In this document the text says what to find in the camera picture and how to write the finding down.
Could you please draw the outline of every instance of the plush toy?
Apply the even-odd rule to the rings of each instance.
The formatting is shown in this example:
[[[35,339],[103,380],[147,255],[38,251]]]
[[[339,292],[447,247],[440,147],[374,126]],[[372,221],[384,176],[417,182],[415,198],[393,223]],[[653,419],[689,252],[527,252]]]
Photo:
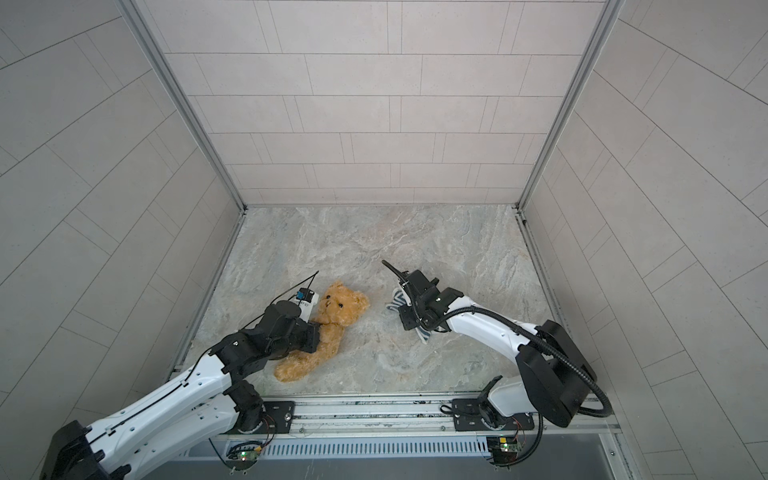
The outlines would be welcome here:
[[[320,343],[315,353],[291,352],[275,368],[275,378],[281,382],[302,379],[320,364],[339,352],[344,329],[356,322],[370,303],[361,292],[353,292],[337,280],[320,297],[318,316],[313,322],[320,323]]]

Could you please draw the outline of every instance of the marble floor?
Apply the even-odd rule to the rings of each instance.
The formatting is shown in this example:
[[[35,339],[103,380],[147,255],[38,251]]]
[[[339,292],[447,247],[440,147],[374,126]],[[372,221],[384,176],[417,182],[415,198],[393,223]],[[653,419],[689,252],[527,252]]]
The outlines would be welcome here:
[[[292,383],[273,376],[276,362],[249,381],[263,396],[297,393],[479,390],[513,376],[505,357],[457,333],[424,345],[386,310],[396,278],[382,264],[420,269],[508,317],[551,318],[513,209],[505,205],[274,207],[247,212],[186,364],[263,312],[278,293],[320,270],[323,292],[341,279],[371,307],[347,329],[339,354]]]

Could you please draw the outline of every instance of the teddy bear face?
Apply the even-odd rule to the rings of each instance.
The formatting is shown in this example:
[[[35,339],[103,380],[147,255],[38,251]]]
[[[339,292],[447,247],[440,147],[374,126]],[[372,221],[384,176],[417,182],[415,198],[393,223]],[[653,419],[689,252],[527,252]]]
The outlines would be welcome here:
[[[328,287],[317,304],[318,323],[335,323],[350,326],[360,318],[370,303],[361,292],[354,292],[342,285],[340,280]]]

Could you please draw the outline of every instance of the black mounting plate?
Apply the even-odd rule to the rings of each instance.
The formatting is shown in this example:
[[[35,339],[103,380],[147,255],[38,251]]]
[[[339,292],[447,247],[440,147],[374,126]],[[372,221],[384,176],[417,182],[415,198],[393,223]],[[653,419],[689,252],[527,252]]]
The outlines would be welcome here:
[[[290,432],[291,422],[293,422],[293,410],[296,408],[295,402],[264,402],[264,408],[266,410],[265,415],[269,415],[274,420],[274,422],[269,419],[267,420],[270,423],[270,435],[273,433]],[[227,433],[230,435],[242,435],[237,429],[231,429]],[[261,422],[261,425],[249,435],[263,435],[266,433],[266,422]]]
[[[458,417],[453,415],[453,426],[457,432],[495,432],[496,429],[490,429],[485,426],[480,418],[479,401],[477,399],[453,399],[451,400],[451,409],[454,412],[466,412],[470,414],[462,415],[458,413]],[[520,426],[523,430],[533,430],[535,425],[533,418],[524,413],[515,413],[512,416],[515,420],[520,422]],[[517,430],[518,424],[515,421],[510,421],[498,430]]]

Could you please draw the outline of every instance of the gray tile wall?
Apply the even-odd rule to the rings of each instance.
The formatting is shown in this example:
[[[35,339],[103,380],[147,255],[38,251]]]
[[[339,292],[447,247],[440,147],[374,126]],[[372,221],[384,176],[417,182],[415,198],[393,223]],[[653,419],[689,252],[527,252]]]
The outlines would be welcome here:
[[[0,467],[31,478],[164,381],[238,209],[111,0],[0,5],[0,205]]]
[[[516,202],[603,6],[137,3],[249,204]]]
[[[526,212],[644,478],[768,478],[767,32],[627,0]]]

